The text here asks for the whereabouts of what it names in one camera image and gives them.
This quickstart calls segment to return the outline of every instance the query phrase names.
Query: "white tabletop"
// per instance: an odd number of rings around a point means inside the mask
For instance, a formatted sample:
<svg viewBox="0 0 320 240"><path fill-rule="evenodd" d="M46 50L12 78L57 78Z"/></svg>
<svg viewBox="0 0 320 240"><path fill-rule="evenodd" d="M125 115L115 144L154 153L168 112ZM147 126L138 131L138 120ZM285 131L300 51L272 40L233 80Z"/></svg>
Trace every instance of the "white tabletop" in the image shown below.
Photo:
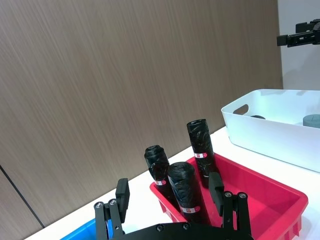
<svg viewBox="0 0 320 240"><path fill-rule="evenodd" d="M236 163L297 189L308 196L308 206L302 214L300 237L294 240L320 239L320 173L270 158L242 147L233 145L222 128L211 135L213 150ZM169 162L186 161L193 156L191 147L171 157ZM158 199L150 191L153 179L148 171L129 181L130 201L125 223L126 233L158 223L170 223L171 219L162 212ZM115 189L70 213L26 240L59 240L86 222L95 218L94 204L108 202L115 197Z"/></svg>

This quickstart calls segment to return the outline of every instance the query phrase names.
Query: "white wall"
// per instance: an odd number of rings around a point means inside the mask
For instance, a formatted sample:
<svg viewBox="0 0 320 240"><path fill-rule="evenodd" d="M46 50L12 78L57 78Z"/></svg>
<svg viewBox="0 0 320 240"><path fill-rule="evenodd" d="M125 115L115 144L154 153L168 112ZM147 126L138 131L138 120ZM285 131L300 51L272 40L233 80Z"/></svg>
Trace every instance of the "white wall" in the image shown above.
<svg viewBox="0 0 320 240"><path fill-rule="evenodd" d="M280 34L320 19L320 0L278 0ZM281 47L284 89L320 90L320 45Z"/></svg>

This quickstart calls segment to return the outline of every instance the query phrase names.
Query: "white label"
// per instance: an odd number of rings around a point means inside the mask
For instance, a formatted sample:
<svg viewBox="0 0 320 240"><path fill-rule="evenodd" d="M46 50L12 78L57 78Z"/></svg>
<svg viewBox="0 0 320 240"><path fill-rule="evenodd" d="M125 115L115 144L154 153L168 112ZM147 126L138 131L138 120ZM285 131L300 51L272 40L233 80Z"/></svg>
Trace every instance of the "white label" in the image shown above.
<svg viewBox="0 0 320 240"><path fill-rule="evenodd" d="M200 207L199 206L196 206L196 207L193 207L193 208L180 207L180 209L181 209L182 212L184 212L186 214L194 214L194 213L200 211Z"/></svg>
<svg viewBox="0 0 320 240"><path fill-rule="evenodd" d="M161 185L165 185L165 184L166 184L166 181L165 181L165 180L162 180L162 181L154 181L154 183L155 183L156 185L161 186Z"/></svg>
<svg viewBox="0 0 320 240"><path fill-rule="evenodd" d="M204 153L194 153L194 156L197 158L197 159L204 159L208 156L208 154L206 154L205 152Z"/></svg>

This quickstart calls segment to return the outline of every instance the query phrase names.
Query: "red basket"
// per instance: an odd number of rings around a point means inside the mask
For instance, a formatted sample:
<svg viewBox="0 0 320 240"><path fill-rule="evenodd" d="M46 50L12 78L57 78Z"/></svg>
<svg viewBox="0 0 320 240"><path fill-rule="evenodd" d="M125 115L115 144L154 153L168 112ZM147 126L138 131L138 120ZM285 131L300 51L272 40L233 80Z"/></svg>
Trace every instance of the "red basket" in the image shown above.
<svg viewBox="0 0 320 240"><path fill-rule="evenodd" d="M255 240L291 240L294 236L299 236L301 215L308 205L308 197L304 193L223 156L218 154L214 156L224 190L233 194L238 192L248 194L251 232ZM194 157L187 162L198 169ZM198 171L196 178L200 182ZM200 187L211 225L220 227L222 218L217 212L209 190L203 188L201 184ZM174 223L186 222L180 212L157 191L155 183L150 185L150 189L159 199L163 212L168 214Z"/></svg>

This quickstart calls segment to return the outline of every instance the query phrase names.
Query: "bin handle hole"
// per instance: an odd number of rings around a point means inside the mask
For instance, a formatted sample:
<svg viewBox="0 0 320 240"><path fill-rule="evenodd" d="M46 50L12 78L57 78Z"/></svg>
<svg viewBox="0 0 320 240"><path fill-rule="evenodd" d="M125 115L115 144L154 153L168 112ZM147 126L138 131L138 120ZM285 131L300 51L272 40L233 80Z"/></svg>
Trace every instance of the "bin handle hole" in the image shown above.
<svg viewBox="0 0 320 240"><path fill-rule="evenodd" d="M245 104L245 105L239 107L238 109L234 110L233 114L243 115L243 114L247 113L248 110L249 110L249 106L248 106L248 104Z"/></svg>

